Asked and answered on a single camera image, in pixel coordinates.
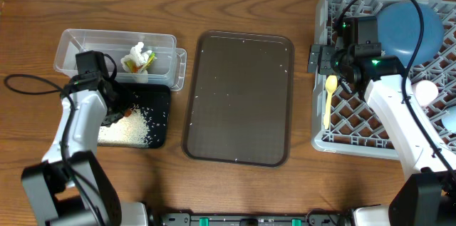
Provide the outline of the crumpled white tissue in bin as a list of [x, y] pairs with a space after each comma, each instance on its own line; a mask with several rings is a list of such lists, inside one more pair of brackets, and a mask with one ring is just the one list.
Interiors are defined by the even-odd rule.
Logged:
[[135, 45], [135, 46], [133, 46], [133, 47], [131, 48], [129, 54], [131, 54], [131, 53], [144, 53], [144, 52], [143, 52], [144, 45], [145, 45], [145, 44], [144, 44], [143, 42], [138, 42], [137, 45]]

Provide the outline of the pink cup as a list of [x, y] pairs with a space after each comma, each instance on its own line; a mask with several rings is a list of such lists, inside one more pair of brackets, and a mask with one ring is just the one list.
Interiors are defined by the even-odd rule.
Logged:
[[421, 80], [414, 83], [412, 90], [417, 102], [422, 108], [430, 105], [439, 94], [436, 84], [428, 80]]

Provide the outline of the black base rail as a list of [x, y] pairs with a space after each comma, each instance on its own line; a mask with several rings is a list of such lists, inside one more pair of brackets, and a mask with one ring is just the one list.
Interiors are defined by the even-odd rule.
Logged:
[[177, 212], [158, 215], [158, 226], [354, 226], [347, 214], [314, 209], [304, 215], [195, 214]]

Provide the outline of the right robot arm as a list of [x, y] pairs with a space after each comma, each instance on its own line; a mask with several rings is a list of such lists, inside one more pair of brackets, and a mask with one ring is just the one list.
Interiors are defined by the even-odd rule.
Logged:
[[309, 72], [359, 87], [398, 154], [405, 184], [389, 205], [356, 208], [352, 225], [454, 225], [455, 154], [424, 113], [400, 60], [314, 44]]

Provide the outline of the dark brown serving tray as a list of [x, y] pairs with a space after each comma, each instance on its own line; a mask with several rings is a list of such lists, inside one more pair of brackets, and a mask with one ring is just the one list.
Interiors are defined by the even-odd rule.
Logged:
[[197, 43], [182, 136], [195, 160], [275, 168], [289, 156], [294, 45], [284, 36], [206, 31]]

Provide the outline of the dark blue bowl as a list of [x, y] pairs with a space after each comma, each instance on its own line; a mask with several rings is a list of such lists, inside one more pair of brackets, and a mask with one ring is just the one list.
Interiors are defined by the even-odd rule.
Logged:
[[[429, 6], [421, 4], [424, 32], [413, 64], [415, 66], [432, 60], [440, 50], [444, 27], [440, 17]], [[387, 6], [377, 15], [378, 40], [387, 56], [397, 56], [407, 66], [415, 50], [420, 33], [420, 21], [415, 6], [410, 2]]]

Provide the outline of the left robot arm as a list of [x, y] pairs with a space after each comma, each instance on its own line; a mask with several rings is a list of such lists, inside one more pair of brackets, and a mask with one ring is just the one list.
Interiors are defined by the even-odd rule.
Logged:
[[21, 183], [39, 225], [120, 225], [121, 202], [95, 154], [100, 127], [118, 122], [130, 106], [128, 89], [110, 77], [73, 77], [59, 93], [63, 113], [41, 163]]

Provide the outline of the yellow green snack wrapper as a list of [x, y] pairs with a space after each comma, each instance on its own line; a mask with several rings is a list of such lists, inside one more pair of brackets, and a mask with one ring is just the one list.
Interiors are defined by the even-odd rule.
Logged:
[[155, 60], [155, 53], [131, 53], [121, 59], [122, 65], [129, 73], [142, 73], [146, 71]]

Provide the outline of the light blue cup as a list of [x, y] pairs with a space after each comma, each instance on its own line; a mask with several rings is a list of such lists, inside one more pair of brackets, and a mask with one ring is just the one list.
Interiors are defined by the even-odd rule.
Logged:
[[444, 110], [445, 114], [441, 118], [443, 127], [451, 133], [456, 132], [456, 107], [452, 106]]

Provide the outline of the black bin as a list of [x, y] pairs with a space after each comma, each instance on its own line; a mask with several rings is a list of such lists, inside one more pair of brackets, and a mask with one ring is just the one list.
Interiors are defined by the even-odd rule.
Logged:
[[170, 112], [171, 95], [167, 86], [144, 83], [126, 83], [124, 86], [132, 93], [130, 109], [134, 104], [140, 104], [151, 108], [165, 107]]

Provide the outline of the pile of white rice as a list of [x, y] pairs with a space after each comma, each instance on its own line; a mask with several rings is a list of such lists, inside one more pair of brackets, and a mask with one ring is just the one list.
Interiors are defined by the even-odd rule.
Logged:
[[131, 114], [112, 125], [102, 126], [98, 134], [100, 146], [126, 148], [160, 148], [164, 145], [169, 109], [134, 104]]

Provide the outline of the grey dishwasher rack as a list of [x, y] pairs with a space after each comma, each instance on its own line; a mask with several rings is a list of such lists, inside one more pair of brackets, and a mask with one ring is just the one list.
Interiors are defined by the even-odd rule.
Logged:
[[[352, 0], [319, 0], [316, 6], [315, 38], [317, 44], [335, 44], [333, 25]], [[438, 97], [427, 107], [440, 138], [450, 150], [455, 149], [455, 133], [446, 129], [442, 119], [455, 106], [455, 0], [416, 0], [429, 6], [440, 17], [444, 36], [433, 59], [413, 67], [412, 82], [429, 80], [437, 85]], [[323, 126], [326, 106], [326, 77], [317, 74], [312, 93], [311, 144], [322, 152], [397, 159], [393, 144], [376, 114], [357, 96], [337, 88], [331, 101], [331, 124]]]

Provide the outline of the yellow plastic spoon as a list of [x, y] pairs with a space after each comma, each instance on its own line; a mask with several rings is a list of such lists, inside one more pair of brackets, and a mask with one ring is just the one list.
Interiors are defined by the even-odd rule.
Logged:
[[325, 114], [323, 116], [323, 126], [326, 130], [329, 129], [331, 122], [331, 101], [332, 95], [338, 87], [338, 79], [335, 75], [330, 75], [327, 77], [325, 82], [326, 89], [326, 103], [325, 103]]

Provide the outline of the clear plastic bin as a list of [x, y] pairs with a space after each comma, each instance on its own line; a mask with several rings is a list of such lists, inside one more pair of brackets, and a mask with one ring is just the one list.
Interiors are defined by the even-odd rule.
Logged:
[[[155, 60], [146, 75], [128, 73], [122, 67], [121, 58], [132, 47], [143, 43], [142, 51], [152, 51]], [[58, 44], [54, 70], [68, 77], [78, 74], [76, 54], [100, 51], [112, 57], [106, 60], [109, 71], [117, 69], [116, 81], [120, 83], [148, 83], [165, 85], [179, 91], [185, 83], [187, 52], [177, 47], [177, 39], [170, 34], [152, 34], [130, 31], [107, 31], [93, 29], [66, 29]]]

